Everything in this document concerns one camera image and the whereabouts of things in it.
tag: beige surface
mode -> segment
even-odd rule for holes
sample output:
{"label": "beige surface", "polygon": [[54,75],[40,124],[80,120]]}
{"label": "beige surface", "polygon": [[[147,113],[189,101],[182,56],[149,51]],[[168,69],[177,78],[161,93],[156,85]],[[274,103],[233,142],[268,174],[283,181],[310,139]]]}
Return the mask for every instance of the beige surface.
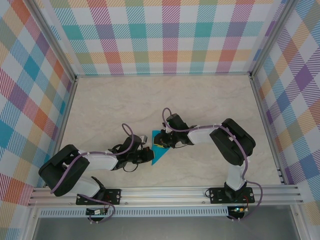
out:
{"label": "beige surface", "polygon": [[[121,123],[138,136],[162,129],[162,110],[169,107],[189,125],[220,124],[234,119],[256,141],[246,178],[260,184],[280,184],[252,89],[239,76],[142,76],[81,78],[76,90],[62,146],[104,151],[122,144],[127,135]],[[133,169],[127,165],[126,170]],[[214,144],[170,149],[155,165],[139,165],[135,172],[97,170],[109,187],[223,185],[228,163]]]}

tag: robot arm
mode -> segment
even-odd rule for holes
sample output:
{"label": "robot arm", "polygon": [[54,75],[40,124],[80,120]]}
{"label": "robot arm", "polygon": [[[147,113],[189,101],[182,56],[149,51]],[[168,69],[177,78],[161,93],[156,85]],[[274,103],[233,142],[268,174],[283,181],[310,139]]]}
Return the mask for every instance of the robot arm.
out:
{"label": "robot arm", "polygon": [[[154,159],[154,152],[149,147],[143,147],[146,142],[146,136],[133,135],[132,140],[130,135],[123,144],[118,144],[108,151],[91,153],[78,150],[69,144],[39,169],[39,175],[57,197],[75,193],[105,201],[106,189],[102,183],[95,177],[89,178],[83,174],[98,169],[118,170],[124,168],[128,162],[138,165],[151,161]],[[61,181],[67,168],[69,170]]]}
{"label": "robot arm", "polygon": [[[204,128],[188,127],[176,113],[170,115],[166,122],[170,128],[179,130],[179,132],[170,131],[170,128],[164,123],[166,130],[162,130],[155,136],[154,144],[162,148],[175,148],[178,142],[185,145],[214,142],[223,157],[229,162],[228,176],[224,184],[225,194],[231,201],[236,200],[247,186],[247,182],[244,179],[246,165],[241,150],[229,134],[216,126]],[[226,119],[221,126],[232,133],[242,146],[247,157],[252,155],[256,143],[243,128],[230,118]]]}

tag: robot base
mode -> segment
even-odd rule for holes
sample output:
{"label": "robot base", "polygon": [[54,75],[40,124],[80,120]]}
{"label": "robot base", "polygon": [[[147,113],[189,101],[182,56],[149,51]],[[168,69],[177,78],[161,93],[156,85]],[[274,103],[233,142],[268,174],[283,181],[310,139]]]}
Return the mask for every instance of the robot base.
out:
{"label": "robot base", "polygon": [[[104,189],[103,193],[100,193],[99,200],[107,203],[111,203],[113,205],[119,205],[121,199],[121,189]],[[104,205],[103,203],[99,203],[96,201],[89,200],[87,198],[82,197],[81,195],[76,196],[76,205]]]}
{"label": "robot base", "polygon": [[255,202],[254,192],[251,187],[245,187],[241,195],[233,201],[226,195],[224,187],[209,188],[209,197],[211,204],[253,204]]}

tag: teal triangle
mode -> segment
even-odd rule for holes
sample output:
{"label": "teal triangle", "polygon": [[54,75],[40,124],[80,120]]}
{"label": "teal triangle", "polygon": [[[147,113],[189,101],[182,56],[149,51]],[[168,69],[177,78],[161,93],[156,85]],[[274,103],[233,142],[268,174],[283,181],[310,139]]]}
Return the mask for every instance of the teal triangle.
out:
{"label": "teal triangle", "polygon": [[154,153],[154,159],[152,160],[152,165],[154,165],[170,148],[163,148],[154,145],[154,139],[157,134],[159,134],[160,131],[153,130],[152,131],[152,151]]}

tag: colorful plaid panel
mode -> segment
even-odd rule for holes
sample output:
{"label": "colorful plaid panel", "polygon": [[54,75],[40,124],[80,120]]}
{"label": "colorful plaid panel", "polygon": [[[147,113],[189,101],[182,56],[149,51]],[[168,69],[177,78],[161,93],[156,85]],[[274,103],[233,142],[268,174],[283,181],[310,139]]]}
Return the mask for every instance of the colorful plaid panel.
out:
{"label": "colorful plaid panel", "polygon": [[71,80],[22,0],[0,1],[0,239],[18,239]]}
{"label": "colorful plaid panel", "polygon": [[310,222],[319,226],[319,0],[298,3],[256,82],[289,182],[301,186]]}
{"label": "colorful plaid panel", "polygon": [[263,36],[263,39],[262,39],[262,41],[261,41],[261,43],[259,45],[259,48],[258,48],[258,50],[256,51],[256,53],[254,55],[253,61],[252,61],[251,65],[250,65],[250,68],[249,68],[249,72],[251,72],[253,70],[253,68],[254,68],[254,66],[255,66],[255,64],[257,62],[257,59],[260,56],[260,53],[261,53],[262,49],[264,49],[266,43],[268,42],[270,33],[274,29],[274,26],[275,26],[276,22],[278,21],[278,19],[279,19],[281,13],[282,13],[287,1],[288,0],[281,0],[281,3],[280,3],[278,9],[275,12],[275,15],[273,16],[273,19],[272,19],[267,31],[265,32],[265,34]]}
{"label": "colorful plaid panel", "polygon": [[273,2],[50,0],[86,75],[247,72]]}

